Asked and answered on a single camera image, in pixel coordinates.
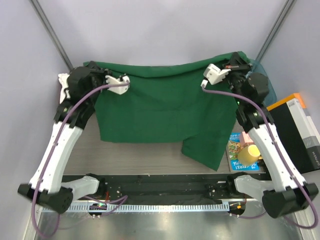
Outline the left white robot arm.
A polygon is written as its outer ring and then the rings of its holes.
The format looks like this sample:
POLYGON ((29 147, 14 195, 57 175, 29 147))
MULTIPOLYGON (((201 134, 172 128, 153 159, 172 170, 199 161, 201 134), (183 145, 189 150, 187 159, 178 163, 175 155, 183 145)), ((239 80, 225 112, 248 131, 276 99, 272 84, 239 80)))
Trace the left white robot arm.
POLYGON ((88 173, 80 179, 63 182, 63 173, 75 143, 85 129, 89 118, 95 112, 95 103, 99 93, 94 93, 83 101, 70 116, 67 114, 93 89, 106 83, 105 76, 110 71, 90 61, 79 66, 62 80, 62 102, 54 116, 54 124, 49 144, 41 163, 28 183, 19 185, 17 192, 35 201, 37 205, 48 208, 58 214, 68 210, 72 201, 85 196, 100 200, 107 192, 104 177, 88 173))

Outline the green polo t shirt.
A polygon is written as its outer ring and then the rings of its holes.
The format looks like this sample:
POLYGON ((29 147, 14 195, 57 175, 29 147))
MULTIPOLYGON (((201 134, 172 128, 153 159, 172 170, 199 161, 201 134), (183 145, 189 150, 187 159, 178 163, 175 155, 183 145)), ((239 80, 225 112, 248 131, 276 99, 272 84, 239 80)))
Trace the green polo t shirt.
POLYGON ((95 103, 100 139, 112 143, 175 143, 188 158, 217 170, 236 122, 237 103, 226 82, 207 85, 209 64, 221 68, 230 53, 172 66, 99 62, 115 77, 126 74, 130 86, 118 95, 103 90, 95 103))

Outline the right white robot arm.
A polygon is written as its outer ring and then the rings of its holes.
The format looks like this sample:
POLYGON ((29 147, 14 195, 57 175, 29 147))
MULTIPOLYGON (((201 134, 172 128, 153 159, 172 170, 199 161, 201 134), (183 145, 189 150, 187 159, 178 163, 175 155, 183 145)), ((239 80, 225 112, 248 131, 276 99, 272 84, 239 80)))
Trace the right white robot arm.
POLYGON ((269 181, 261 181, 244 172, 235 173, 228 177, 226 193, 233 198, 240 194, 255 198, 274 219, 311 208, 318 221, 313 200, 319 189, 295 168, 264 105, 269 94, 268 78, 258 72, 247 75, 252 64, 238 52, 231 54, 223 69, 227 71, 230 94, 237 101, 236 119, 257 146, 270 175, 269 181))

